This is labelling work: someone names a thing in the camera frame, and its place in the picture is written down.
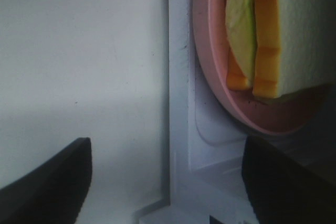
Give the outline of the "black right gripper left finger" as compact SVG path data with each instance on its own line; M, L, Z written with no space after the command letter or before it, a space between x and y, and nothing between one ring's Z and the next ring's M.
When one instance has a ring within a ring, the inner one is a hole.
M75 223L91 181L91 139L78 138L1 188L1 223Z

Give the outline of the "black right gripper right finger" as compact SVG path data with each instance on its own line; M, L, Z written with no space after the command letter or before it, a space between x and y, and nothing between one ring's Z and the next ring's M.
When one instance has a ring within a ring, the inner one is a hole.
M241 171L259 223L335 223L335 184L263 138L247 138Z

